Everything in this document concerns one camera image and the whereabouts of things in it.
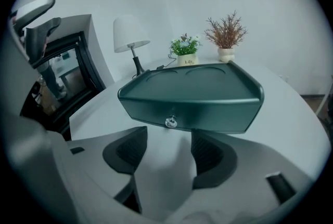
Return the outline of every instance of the crystal knob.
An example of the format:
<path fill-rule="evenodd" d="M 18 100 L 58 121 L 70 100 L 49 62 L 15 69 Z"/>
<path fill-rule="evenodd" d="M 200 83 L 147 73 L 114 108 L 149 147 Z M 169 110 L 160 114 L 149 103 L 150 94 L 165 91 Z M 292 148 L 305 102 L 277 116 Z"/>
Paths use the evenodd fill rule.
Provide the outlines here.
<path fill-rule="evenodd" d="M 167 128 L 176 128 L 177 127 L 177 121 L 175 116 L 170 116 L 166 118 L 165 125 Z"/>

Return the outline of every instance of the lamp stand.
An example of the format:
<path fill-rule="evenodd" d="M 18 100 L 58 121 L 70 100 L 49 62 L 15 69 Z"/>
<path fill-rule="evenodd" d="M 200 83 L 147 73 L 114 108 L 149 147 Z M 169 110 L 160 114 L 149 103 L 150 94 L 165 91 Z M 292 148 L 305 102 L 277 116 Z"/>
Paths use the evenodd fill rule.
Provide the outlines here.
<path fill-rule="evenodd" d="M 139 57 L 136 56 L 133 47 L 130 47 L 130 48 L 131 48 L 131 51 L 132 51 L 133 56 L 134 56 L 133 60 L 134 60 L 135 66 L 136 66 L 136 76 L 139 76 L 139 75 L 142 74 L 145 70 L 142 68 L 142 66 L 141 66 L 141 64 L 140 64 L 140 61 L 139 61 Z"/>

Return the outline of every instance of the round table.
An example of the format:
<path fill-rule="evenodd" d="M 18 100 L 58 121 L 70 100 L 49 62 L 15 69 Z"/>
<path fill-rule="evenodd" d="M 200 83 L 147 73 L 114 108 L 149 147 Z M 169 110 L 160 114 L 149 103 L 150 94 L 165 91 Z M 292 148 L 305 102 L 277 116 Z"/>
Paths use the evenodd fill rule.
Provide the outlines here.
<path fill-rule="evenodd" d="M 155 70 L 169 62 L 170 59 L 157 60 L 144 68 Z M 217 62 L 217 57 L 200 58 L 201 64 Z M 331 147 L 314 112 L 268 68 L 242 56 L 237 56 L 234 62 L 262 85 L 265 100 L 248 130 L 244 134 L 230 135 L 273 148 L 315 181 Z M 71 136 L 72 140 L 79 140 L 147 126 L 147 150 L 135 172 L 135 180 L 143 215 L 163 220 L 191 194 L 191 183 L 196 176 L 190 152 L 191 133 L 131 119 L 117 97 L 118 90 L 131 80 L 131 76 L 112 84 L 76 111 L 70 117 Z"/>

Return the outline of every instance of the white pot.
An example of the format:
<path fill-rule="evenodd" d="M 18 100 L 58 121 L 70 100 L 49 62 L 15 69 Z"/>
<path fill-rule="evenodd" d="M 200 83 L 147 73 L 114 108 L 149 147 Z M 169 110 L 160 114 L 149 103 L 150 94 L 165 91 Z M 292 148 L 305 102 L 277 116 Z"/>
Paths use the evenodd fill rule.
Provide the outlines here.
<path fill-rule="evenodd" d="M 218 48 L 219 60 L 222 62 L 229 62 L 235 59 L 235 49 L 234 48 Z"/>
<path fill-rule="evenodd" d="M 189 66 L 189 65 L 199 64 L 197 54 L 195 54 L 195 53 L 178 56 L 177 62 L 178 62 L 178 66 Z"/>

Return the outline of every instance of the green plant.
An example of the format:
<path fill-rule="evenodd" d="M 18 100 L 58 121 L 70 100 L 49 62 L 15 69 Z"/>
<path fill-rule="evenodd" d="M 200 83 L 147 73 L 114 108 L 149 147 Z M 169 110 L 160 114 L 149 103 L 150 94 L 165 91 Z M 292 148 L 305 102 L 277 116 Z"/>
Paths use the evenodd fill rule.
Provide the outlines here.
<path fill-rule="evenodd" d="M 182 35 L 178 39 L 171 41 L 171 52 L 178 56 L 194 54 L 198 50 L 200 44 L 200 37 L 197 35 L 195 37 L 187 36 L 187 34 Z"/>
<path fill-rule="evenodd" d="M 236 11 L 227 15 L 225 19 L 221 19 L 222 23 L 213 21 L 208 18 L 211 28 L 205 30 L 206 38 L 213 42 L 219 48 L 232 48 L 238 46 L 243 41 L 243 37 L 248 33 L 246 28 L 240 25 L 240 17 L 236 18 Z"/>

